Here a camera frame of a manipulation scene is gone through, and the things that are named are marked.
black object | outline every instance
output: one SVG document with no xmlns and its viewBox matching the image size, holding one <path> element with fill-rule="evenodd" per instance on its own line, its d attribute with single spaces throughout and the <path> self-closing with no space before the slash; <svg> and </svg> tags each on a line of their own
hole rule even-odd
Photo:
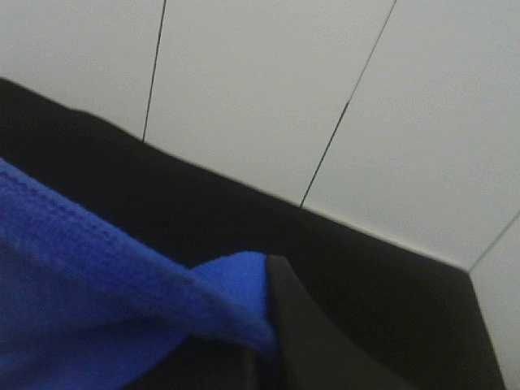
<svg viewBox="0 0 520 390">
<path fill-rule="evenodd" d="M 288 261 L 267 259 L 283 389 L 417 390 L 343 335 L 307 294 Z"/>
<path fill-rule="evenodd" d="M 2 79 L 0 156 L 189 267 L 240 250 L 285 255 L 345 335 L 420 388 L 504 388 L 463 271 L 167 156 Z"/>
</svg>

blue cloth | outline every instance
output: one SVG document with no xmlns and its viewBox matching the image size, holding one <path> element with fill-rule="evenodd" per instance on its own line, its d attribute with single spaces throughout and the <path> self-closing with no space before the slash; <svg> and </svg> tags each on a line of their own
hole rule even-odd
<svg viewBox="0 0 520 390">
<path fill-rule="evenodd" d="M 273 357 L 266 278 L 252 252 L 188 270 L 0 159 L 2 389 L 118 388 L 190 334 Z"/>
</svg>

